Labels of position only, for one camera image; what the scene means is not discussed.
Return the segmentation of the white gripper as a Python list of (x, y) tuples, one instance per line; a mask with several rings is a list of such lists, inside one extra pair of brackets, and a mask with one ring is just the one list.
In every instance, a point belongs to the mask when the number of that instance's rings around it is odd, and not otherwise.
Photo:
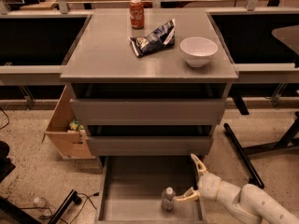
[(201, 194), (202, 197), (215, 201), (217, 199), (221, 178), (209, 173), (206, 166), (195, 154), (192, 153), (191, 158), (195, 164), (197, 173), (200, 175), (197, 184), (199, 191), (189, 188), (182, 195), (176, 196), (174, 200), (179, 203), (194, 202), (200, 198)]

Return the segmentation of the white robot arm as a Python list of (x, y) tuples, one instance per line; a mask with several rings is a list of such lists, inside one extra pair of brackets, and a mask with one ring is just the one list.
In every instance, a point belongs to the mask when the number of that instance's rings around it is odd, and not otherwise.
[(228, 213), (244, 224), (299, 224), (299, 218), (289, 212), (265, 191), (255, 185), (242, 188), (210, 173), (195, 154), (191, 154), (198, 174), (197, 189), (189, 188), (177, 202), (193, 202), (200, 198), (222, 204)]

